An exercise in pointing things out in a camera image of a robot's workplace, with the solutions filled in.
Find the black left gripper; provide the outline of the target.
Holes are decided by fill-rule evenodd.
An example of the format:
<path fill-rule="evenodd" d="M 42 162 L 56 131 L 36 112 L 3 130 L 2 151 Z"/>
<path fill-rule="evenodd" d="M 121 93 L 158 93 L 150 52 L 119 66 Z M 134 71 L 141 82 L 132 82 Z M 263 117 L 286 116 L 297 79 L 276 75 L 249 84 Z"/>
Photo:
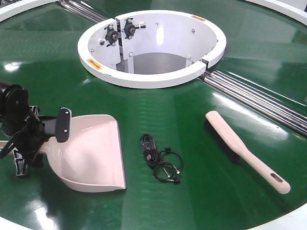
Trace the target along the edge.
<path fill-rule="evenodd" d="M 16 177 L 30 177 L 30 167 L 43 167 L 42 145 L 51 137 L 63 143 L 69 139 L 71 110 L 61 108 L 58 116 L 39 115 L 38 106 L 1 105 L 0 129 L 9 137 L 0 157 L 13 153 Z"/>

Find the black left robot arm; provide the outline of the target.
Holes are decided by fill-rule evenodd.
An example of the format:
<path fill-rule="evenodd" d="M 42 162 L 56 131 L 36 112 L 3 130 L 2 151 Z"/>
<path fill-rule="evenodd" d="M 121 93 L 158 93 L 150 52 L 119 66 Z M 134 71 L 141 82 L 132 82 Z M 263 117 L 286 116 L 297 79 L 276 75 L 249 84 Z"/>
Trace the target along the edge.
<path fill-rule="evenodd" d="M 51 137 L 59 143 L 70 136 L 71 110 L 61 108 L 57 116 L 40 115 L 28 104 L 28 91 L 18 84 L 0 82 L 0 129 L 9 138 L 0 143 L 0 157 L 12 154 L 16 176 L 29 177 L 30 168 L 43 167 L 40 148 Z"/>

